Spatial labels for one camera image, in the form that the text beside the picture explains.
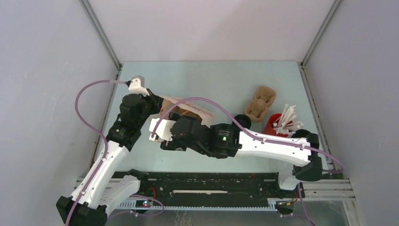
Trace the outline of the paper bag orange handles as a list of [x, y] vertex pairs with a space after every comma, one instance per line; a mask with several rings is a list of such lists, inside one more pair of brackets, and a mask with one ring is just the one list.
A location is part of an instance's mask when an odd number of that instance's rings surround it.
[[[182, 100], [182, 98], [180, 97], [173, 97], [173, 96], [160, 96], [160, 97], [164, 99], [161, 104], [161, 110], [159, 113], [160, 116], [165, 115], [166, 111], [170, 109], [172, 105]], [[212, 112], [198, 105], [195, 105], [191, 101], [179, 104], [177, 107], [174, 107], [172, 109], [172, 112], [194, 117], [202, 125], [207, 125], [209, 127], [214, 123], [215, 119], [215, 115]]]

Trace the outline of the brown pulp cup carrier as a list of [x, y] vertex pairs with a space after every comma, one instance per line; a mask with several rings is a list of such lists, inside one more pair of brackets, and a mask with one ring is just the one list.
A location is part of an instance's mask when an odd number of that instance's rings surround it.
[[277, 92], [267, 86], [259, 86], [252, 100], [246, 105], [244, 114], [253, 122], [260, 123], [267, 115], [269, 107], [277, 97]]

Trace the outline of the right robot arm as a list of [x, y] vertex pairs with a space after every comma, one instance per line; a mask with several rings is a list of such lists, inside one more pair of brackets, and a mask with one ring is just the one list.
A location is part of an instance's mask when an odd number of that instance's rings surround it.
[[150, 140], [161, 141], [161, 149], [186, 151], [192, 149], [217, 159], [255, 156], [284, 161], [292, 165], [278, 173], [274, 192], [285, 197], [300, 182], [314, 182], [322, 178], [322, 160], [318, 156], [318, 136], [307, 130], [297, 131], [293, 137], [278, 137], [251, 131], [239, 121], [212, 126], [201, 124], [190, 116], [177, 115], [170, 119], [151, 120]]

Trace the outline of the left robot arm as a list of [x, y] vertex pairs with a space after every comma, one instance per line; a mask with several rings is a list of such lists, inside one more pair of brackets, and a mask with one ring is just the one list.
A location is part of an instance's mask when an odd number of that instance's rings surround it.
[[126, 175], [113, 188], [106, 190], [122, 160], [130, 153], [150, 115], [158, 114], [163, 98], [146, 90], [143, 94], [123, 97], [120, 112], [105, 136], [100, 156], [80, 185], [69, 197], [56, 203], [67, 226], [104, 226], [108, 216], [130, 195], [143, 196], [149, 190], [147, 181]]

